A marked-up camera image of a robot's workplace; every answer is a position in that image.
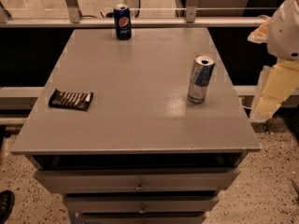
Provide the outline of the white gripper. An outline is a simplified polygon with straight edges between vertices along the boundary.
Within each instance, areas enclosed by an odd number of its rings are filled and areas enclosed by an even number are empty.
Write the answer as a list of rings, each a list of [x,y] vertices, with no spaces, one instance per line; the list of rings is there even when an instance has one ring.
[[[285,0],[273,14],[248,36],[256,44],[267,42],[268,52],[279,59],[299,60],[299,4]],[[249,119],[266,122],[299,88],[299,62],[284,61],[265,66],[259,76]]]

